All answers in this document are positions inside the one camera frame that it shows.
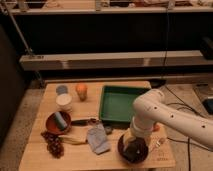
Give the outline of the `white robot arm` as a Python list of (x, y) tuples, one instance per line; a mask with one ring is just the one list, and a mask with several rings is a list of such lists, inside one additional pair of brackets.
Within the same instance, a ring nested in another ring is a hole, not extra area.
[(131, 135), (148, 138), (152, 134), (153, 124), (160, 122), (213, 149), (213, 121), (168, 107), (164, 100), (162, 91), (151, 89), (133, 101)]

